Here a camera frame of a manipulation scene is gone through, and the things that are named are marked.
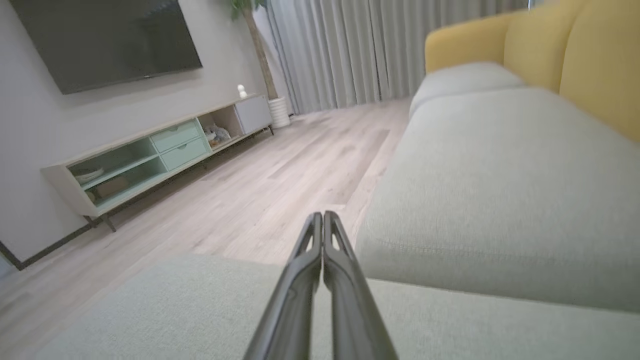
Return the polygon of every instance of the tv screen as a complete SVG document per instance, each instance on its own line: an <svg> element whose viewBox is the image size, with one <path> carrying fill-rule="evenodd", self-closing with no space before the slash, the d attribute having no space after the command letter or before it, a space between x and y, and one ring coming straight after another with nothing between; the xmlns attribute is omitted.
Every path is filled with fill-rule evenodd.
<svg viewBox="0 0 640 360"><path fill-rule="evenodd" d="M202 67L177 1L11 2L63 94Z"/></svg>

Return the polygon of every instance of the cabinet leg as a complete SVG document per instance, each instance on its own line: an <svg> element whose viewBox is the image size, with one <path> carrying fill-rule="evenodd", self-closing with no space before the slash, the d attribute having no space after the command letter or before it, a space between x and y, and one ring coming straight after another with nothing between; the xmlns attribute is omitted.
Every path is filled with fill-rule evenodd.
<svg viewBox="0 0 640 360"><path fill-rule="evenodd" d="M95 229L96 228L95 221L93 221L91 217L88 217L86 215L83 215L83 216L84 216L84 219L89 223L89 225L91 225L91 227Z"/></svg>
<svg viewBox="0 0 640 360"><path fill-rule="evenodd" d="M113 226L113 223L111 222L111 220L109 219L109 215L104 214L100 217L102 219L102 221L104 221L105 224L107 224L107 226L111 229L111 232L115 233L116 232L116 227Z"/></svg>

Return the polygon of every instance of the wooden floor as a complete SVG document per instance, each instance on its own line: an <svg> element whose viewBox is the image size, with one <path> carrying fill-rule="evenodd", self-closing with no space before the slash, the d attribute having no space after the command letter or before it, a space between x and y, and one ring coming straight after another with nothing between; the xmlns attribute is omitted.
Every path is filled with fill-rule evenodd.
<svg viewBox="0 0 640 360"><path fill-rule="evenodd" d="M332 209L355 242L408 122L408 101L299 117L174 177L1 281L0 357L29 358L141 270L185 253L283 264L303 222Z"/></svg>

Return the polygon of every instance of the bowl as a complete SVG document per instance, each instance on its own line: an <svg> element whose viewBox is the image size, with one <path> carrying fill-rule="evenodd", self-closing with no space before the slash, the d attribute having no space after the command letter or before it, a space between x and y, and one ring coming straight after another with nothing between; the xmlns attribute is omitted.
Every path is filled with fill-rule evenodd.
<svg viewBox="0 0 640 360"><path fill-rule="evenodd" d="M104 174L103 168L81 168L74 172L74 178L82 184L86 184Z"/></svg>

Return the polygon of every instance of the white planter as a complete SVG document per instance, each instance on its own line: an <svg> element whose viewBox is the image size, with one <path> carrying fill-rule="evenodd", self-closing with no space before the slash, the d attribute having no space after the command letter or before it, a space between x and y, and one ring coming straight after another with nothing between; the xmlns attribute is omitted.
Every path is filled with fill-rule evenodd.
<svg viewBox="0 0 640 360"><path fill-rule="evenodd" d="M271 118L273 119L272 127L277 129L279 127L289 126L291 120L289 120L289 114L287 112L287 102L283 96L269 100L269 111L271 112Z"/></svg>

